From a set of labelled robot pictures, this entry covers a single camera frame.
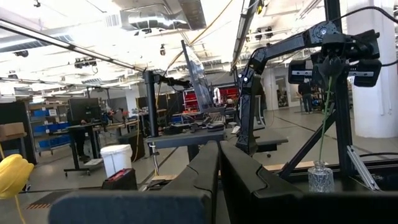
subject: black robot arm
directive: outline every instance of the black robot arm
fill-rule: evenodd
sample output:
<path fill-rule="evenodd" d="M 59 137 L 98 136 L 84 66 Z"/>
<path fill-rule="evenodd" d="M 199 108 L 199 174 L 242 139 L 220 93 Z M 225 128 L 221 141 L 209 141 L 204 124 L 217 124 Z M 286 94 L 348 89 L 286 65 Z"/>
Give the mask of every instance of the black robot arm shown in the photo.
<path fill-rule="evenodd" d="M 255 95 L 259 88 L 261 74 L 270 59 L 297 50 L 322 46 L 319 53 L 312 55 L 312 70 L 305 69 L 305 61 L 301 61 L 300 64 L 293 61 L 289 65 L 289 82 L 293 80 L 291 77 L 295 75 L 294 73 L 299 73 L 300 77 L 295 77 L 296 82 L 291 83 L 300 83 L 311 74 L 318 84 L 326 88 L 330 78 L 333 78 L 333 83 L 343 74 L 357 76 L 356 85 L 373 86 L 376 84 L 381 68 L 378 60 L 380 57 L 378 37 L 379 34 L 374 30 L 358 35 L 342 34 L 337 31 L 334 23 L 321 22 L 274 45 L 256 49 L 244 70 L 238 75 L 241 94 L 241 134 L 236 147 L 249 155 L 257 151 L 253 136 Z M 356 65 L 348 63 L 356 61 L 359 61 Z"/>
<path fill-rule="evenodd" d="M 257 144 L 253 136 L 254 102 L 266 63 L 270 59 L 296 50 L 319 47 L 325 35 L 336 33 L 338 32 L 334 23 L 321 22 L 302 33 L 274 45 L 258 48 L 253 52 L 248 64 L 238 75 L 238 85 L 241 91 L 241 134 L 236 142 L 236 147 L 249 155 L 253 155 L 257 151 Z"/>

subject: table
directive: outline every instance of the table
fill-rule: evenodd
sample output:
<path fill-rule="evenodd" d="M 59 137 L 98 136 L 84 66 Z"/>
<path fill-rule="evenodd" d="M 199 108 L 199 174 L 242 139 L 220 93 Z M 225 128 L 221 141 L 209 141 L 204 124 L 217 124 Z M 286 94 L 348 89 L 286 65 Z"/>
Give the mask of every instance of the table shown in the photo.
<path fill-rule="evenodd" d="M 235 144 L 238 140 L 235 134 L 231 134 L 232 128 L 226 130 L 227 138 L 226 140 L 232 144 Z M 261 130 L 254 131 L 254 137 L 256 138 L 256 143 L 258 145 L 257 152 L 272 152 L 277 150 L 277 145 L 282 143 L 287 143 L 289 140 L 283 135 L 275 132 L 272 129 L 265 128 Z"/>
<path fill-rule="evenodd" d="M 146 142 L 152 148 L 155 169 L 159 173 L 159 166 L 157 165 L 158 149 L 187 146 L 188 158 L 191 161 L 199 153 L 199 145 L 206 144 L 208 141 L 223 141 L 225 137 L 225 130 L 208 132 L 207 129 L 199 129 L 194 133 L 187 131 L 181 134 L 147 138 Z"/>

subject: black panel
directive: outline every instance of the black panel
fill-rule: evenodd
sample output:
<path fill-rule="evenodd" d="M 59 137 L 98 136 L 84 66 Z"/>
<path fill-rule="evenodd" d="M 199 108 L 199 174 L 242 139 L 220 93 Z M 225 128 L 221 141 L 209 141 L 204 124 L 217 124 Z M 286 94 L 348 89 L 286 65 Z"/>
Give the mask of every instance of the black panel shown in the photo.
<path fill-rule="evenodd" d="M 22 122 L 24 123 L 25 132 L 27 136 L 24 138 L 25 141 L 25 153 L 28 162 L 36 165 L 34 143 L 30 136 L 30 121 L 28 119 L 27 109 L 25 103 L 22 101 L 12 103 L 0 103 L 0 124 L 9 124 Z M 3 150 L 19 149 L 19 139 L 3 142 L 1 144 Z"/>

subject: blue bin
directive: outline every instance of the blue bin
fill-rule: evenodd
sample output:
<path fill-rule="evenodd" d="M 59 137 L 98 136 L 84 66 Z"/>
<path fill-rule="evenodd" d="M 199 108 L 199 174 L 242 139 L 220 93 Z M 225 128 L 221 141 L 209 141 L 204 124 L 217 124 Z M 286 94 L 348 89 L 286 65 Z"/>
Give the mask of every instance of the blue bin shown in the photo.
<path fill-rule="evenodd" d="M 67 127 L 69 127 L 68 122 L 58 124 L 58 129 L 66 129 Z"/>
<path fill-rule="evenodd" d="M 46 130 L 46 126 L 45 125 L 36 126 L 36 127 L 34 127 L 33 130 L 35 133 L 44 133 Z"/>
<path fill-rule="evenodd" d="M 33 111 L 33 116 L 48 116 L 50 115 L 48 110 L 34 110 Z"/>
<path fill-rule="evenodd" d="M 59 126 L 58 124 L 49 124 L 47 125 L 47 128 L 50 130 L 50 132 L 55 132 L 58 131 Z"/>
<path fill-rule="evenodd" d="M 40 147 L 50 147 L 50 141 L 48 141 L 48 140 L 39 141 L 39 146 Z"/>
<path fill-rule="evenodd" d="M 59 144 L 59 139 L 58 138 L 53 138 L 50 140 L 50 146 L 56 146 Z"/>

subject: pillar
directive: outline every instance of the pillar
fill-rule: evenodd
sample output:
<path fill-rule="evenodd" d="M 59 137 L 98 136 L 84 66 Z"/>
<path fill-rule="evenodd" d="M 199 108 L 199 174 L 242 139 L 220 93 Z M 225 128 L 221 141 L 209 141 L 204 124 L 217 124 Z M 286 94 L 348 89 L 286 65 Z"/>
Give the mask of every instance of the pillar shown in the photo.
<path fill-rule="evenodd" d="M 275 75 L 272 73 L 273 68 L 264 69 L 262 76 L 264 77 L 264 92 L 266 93 L 267 110 L 278 110 L 277 86 Z"/>
<path fill-rule="evenodd" d="M 377 6 L 392 15 L 394 0 L 350 0 L 347 12 L 364 6 Z M 396 60 L 394 23 L 375 10 L 365 10 L 346 18 L 348 34 L 369 29 L 380 33 L 378 38 L 380 61 Z M 383 67 L 375 87 L 353 86 L 354 123 L 357 136 L 364 138 L 392 138 L 398 136 L 398 76 L 397 65 Z"/>

